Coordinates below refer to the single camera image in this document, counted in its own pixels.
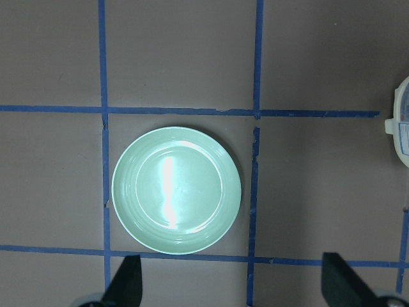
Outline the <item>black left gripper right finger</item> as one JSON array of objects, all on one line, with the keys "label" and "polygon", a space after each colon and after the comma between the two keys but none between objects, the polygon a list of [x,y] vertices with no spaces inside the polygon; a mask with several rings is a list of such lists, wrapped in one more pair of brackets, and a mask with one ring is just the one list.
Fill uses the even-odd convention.
[{"label": "black left gripper right finger", "polygon": [[324,253],[321,293],[328,306],[385,306],[338,253]]}]

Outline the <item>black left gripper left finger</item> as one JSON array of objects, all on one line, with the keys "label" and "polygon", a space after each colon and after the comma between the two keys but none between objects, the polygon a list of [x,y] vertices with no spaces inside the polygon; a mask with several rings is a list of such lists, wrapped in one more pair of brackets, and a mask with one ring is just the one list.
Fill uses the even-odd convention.
[{"label": "black left gripper left finger", "polygon": [[143,281],[139,255],[126,256],[102,297],[104,306],[134,306],[141,304]]}]

